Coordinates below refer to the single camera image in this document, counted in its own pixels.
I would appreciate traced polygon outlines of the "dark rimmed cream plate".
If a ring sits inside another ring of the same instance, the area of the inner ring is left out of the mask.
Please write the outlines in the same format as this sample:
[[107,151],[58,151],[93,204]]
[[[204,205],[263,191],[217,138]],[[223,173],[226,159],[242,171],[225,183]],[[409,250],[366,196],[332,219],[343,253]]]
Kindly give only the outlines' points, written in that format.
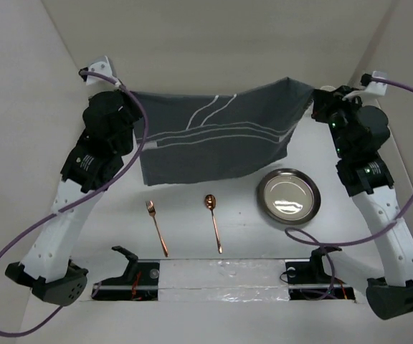
[[257,185],[257,205],[276,222],[304,225],[319,212],[321,193],[302,171],[279,168],[266,174]]

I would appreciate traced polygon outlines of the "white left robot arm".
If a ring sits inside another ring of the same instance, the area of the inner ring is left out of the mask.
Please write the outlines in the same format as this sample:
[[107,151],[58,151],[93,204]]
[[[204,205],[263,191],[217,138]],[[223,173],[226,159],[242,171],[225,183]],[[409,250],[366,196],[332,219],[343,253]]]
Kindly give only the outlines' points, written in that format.
[[120,90],[89,98],[82,114],[85,129],[60,171],[53,217],[27,255],[5,271],[41,301],[65,307],[82,294],[88,271],[72,263],[70,254],[92,209],[123,168],[123,156],[132,152],[134,124],[141,117]]

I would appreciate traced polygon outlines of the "copper spoon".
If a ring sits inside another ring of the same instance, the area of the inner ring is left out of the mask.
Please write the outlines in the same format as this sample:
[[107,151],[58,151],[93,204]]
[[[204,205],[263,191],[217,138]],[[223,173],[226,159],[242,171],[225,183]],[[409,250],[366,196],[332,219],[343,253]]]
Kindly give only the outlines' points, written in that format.
[[221,244],[220,237],[219,237],[217,222],[216,222],[216,219],[214,217],[214,209],[216,208],[216,205],[217,205],[217,201],[216,201],[215,196],[212,195],[212,194],[206,195],[205,198],[204,198],[204,204],[208,208],[208,210],[210,210],[210,213],[211,213],[211,216],[212,216],[212,223],[213,223],[213,227],[214,227],[215,239],[216,239],[216,242],[217,242],[217,250],[218,250],[219,254],[222,254],[223,253],[223,248],[222,248],[222,244]]

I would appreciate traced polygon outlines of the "copper fork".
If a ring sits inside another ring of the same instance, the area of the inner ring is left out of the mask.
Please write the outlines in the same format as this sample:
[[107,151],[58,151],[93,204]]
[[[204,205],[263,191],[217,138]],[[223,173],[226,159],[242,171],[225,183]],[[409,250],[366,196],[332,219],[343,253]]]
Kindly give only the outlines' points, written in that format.
[[149,216],[153,219],[153,223],[156,228],[159,241],[161,243],[163,254],[165,257],[168,257],[169,256],[168,247],[166,246],[166,243],[163,239],[163,236],[161,234],[161,231],[159,229],[159,226],[156,220],[156,209],[155,209],[154,203],[152,201],[146,201],[146,209],[148,211]]

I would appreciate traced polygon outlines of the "grey striped cloth placemat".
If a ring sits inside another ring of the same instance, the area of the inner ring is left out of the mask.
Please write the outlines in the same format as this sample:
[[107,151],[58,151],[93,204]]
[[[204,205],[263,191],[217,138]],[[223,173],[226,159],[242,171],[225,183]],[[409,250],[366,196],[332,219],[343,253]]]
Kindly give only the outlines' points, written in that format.
[[134,129],[144,184],[193,184],[240,178],[284,159],[313,87],[285,77],[233,95],[136,97],[149,123]]

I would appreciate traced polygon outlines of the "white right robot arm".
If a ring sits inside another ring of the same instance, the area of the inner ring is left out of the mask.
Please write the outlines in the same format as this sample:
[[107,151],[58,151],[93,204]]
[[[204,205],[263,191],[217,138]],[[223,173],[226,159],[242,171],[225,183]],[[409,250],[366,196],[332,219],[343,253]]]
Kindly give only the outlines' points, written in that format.
[[389,139],[389,121],[377,107],[363,105],[358,90],[342,86],[315,90],[315,121],[329,126],[341,183],[361,212],[382,267],[373,269],[343,252],[344,244],[313,251],[308,273],[316,282],[335,277],[361,292],[376,316],[392,319],[413,312],[413,238],[397,202],[394,180],[379,155]]

